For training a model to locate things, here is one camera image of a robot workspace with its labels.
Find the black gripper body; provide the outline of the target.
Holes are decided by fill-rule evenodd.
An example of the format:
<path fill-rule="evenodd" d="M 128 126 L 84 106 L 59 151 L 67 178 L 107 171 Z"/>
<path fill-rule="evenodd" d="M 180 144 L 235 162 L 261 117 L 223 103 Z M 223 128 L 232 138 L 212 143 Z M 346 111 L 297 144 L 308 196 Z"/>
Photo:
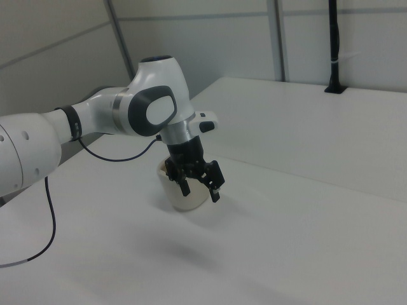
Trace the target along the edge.
<path fill-rule="evenodd" d="M 167 148 L 170 154 L 167 169 L 171 175 L 178 175 L 181 170 L 204 174 L 204 150 L 199 136 L 182 144 L 168 145 Z"/>

